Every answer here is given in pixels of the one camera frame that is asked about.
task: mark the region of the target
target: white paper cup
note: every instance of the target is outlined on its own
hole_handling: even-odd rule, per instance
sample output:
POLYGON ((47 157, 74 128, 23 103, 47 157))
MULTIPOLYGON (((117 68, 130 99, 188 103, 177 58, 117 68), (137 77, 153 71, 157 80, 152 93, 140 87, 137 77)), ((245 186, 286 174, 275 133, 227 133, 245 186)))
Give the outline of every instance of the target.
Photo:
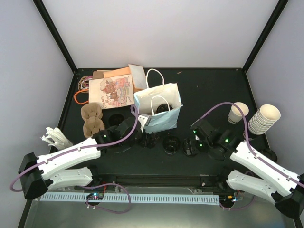
MULTIPOLYGON (((234 104, 236 104, 243 111, 245 116, 249 113, 249 108, 246 104, 242 102, 235 102, 234 104)), ((228 115, 229 123, 237 124, 241 119, 241 112, 235 106, 232 105, 228 115)))
POLYGON ((252 134, 256 134, 256 135, 261 135, 264 134, 264 131, 258 131, 252 128, 251 124, 248 124, 248 130, 252 133, 252 134))
POLYGON ((255 115, 258 116, 258 117, 259 117, 259 120, 260 120, 261 122, 263 122, 264 124, 273 124, 273 123, 276 122, 276 121, 274 121, 274 120, 268 120, 268 119, 264 118, 264 117, 261 115, 261 113, 260 113, 260 109, 257 111, 257 113, 256 113, 255 115))
POLYGON ((269 126, 269 127, 261 126, 258 123, 254 122, 252 119, 249 122, 251 125, 251 129, 260 131, 260 132, 266 132, 271 127, 271 126, 269 126))
POLYGON ((259 109, 264 120, 268 121, 278 121, 281 118, 280 111, 273 105, 265 104, 259 109))
POLYGON ((260 117, 260 114, 258 112, 254 115, 254 117, 256 118, 257 122, 259 122, 261 125, 266 126, 266 127, 272 126, 275 123, 275 122, 267 123, 260 117))
POLYGON ((281 117, 280 111, 273 105, 263 105, 249 121, 248 127, 253 134, 264 134, 281 117))
POLYGON ((260 127, 261 129, 269 129, 273 124, 269 124, 269 125, 266 125, 266 124, 264 124, 264 123, 261 123, 261 122, 259 122, 258 120, 257 120, 257 116, 253 116, 252 117, 252 119, 251 119, 251 121, 254 123, 254 124, 256 124, 258 127, 260 127))
POLYGON ((255 135, 261 135, 261 134, 263 134, 263 133, 260 133, 260 132, 256 132, 255 130, 252 130, 252 129, 250 128, 249 125, 248 125, 248 130, 249 130, 252 134, 255 134, 255 135))

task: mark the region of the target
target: black tabletop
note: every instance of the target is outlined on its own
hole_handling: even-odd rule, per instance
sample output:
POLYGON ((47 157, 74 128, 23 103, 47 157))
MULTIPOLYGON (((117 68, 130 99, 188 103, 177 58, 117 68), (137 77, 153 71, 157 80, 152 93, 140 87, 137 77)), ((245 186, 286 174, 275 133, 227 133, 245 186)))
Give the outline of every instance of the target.
MULTIPOLYGON (((162 147, 162 138, 171 133, 180 141, 189 137, 194 138, 190 125, 200 118, 214 105, 229 101, 243 102, 249 107, 249 120, 256 108, 250 93, 246 75, 240 69, 159 69, 165 78, 165 83, 177 83, 183 107, 180 109, 177 128, 161 133, 161 138, 153 149, 133 146, 126 151, 108 152, 96 160, 90 160, 77 165, 77 168, 94 164, 100 174, 137 174, 137 175, 217 175, 224 167, 231 167, 239 171, 247 168, 230 161, 216 161, 206 153, 201 152, 194 158, 184 155, 182 149, 169 156, 162 147)), ((83 70, 82 76, 91 76, 92 70, 83 70)), ((152 71, 149 75, 150 87, 161 83, 160 76, 152 71)), ((80 94, 80 102, 88 99, 88 94, 80 94)), ((62 131, 74 144, 86 138, 83 135, 84 121, 80 115, 81 106, 74 100, 70 103, 62 131)), ((227 121, 231 106, 225 105, 210 113, 206 119, 214 126, 222 129, 231 129, 237 136, 243 138, 243 121, 230 124, 227 121)), ((125 118, 132 116, 130 107, 103 110, 102 118, 106 128, 109 127, 108 119, 111 115, 119 113, 125 118)), ((257 150, 267 147, 264 137, 252 141, 252 146, 257 150)))

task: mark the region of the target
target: white cable tray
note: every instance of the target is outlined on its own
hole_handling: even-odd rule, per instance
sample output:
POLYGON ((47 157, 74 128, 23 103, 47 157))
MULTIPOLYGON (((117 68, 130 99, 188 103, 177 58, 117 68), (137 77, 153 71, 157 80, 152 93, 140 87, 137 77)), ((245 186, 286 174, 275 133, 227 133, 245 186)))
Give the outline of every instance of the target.
MULTIPOLYGON (((47 192, 40 201, 85 202, 90 193, 47 192)), ((219 205, 219 196, 213 195, 172 195, 172 194, 130 194, 131 203, 170 203, 170 204, 208 204, 219 205)), ((89 202, 127 203, 128 196, 123 193, 105 193, 102 200, 89 202)))

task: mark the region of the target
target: white plastic bag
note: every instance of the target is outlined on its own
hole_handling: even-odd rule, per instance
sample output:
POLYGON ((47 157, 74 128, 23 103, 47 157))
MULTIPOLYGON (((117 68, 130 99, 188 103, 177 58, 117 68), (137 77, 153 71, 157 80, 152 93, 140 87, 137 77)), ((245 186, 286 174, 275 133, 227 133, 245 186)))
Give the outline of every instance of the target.
POLYGON ((181 97, 176 83, 164 83, 162 74, 155 69, 149 69, 147 72, 147 89, 134 93, 134 104, 139 110, 139 114, 147 114, 150 116, 150 122, 144 127, 146 132, 161 132, 177 127, 177 119, 179 117, 181 97), (162 77, 162 85, 149 88, 148 75, 151 70, 158 72, 162 77), (157 113, 156 109, 162 105, 170 105, 172 109, 169 111, 157 113))

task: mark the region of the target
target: white backdrop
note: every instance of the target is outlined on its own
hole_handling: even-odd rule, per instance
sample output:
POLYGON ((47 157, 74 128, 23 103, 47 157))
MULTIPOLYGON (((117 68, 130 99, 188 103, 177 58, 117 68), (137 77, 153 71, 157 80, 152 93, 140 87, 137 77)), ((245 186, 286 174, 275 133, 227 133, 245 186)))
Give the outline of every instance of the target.
POLYGON ((278 0, 44 0, 77 67, 243 67, 278 0))
POLYGON ((24 155, 49 153, 40 137, 57 127, 73 73, 33 1, 2 2, 0 30, 0 227, 16 228, 26 200, 10 183, 24 155))

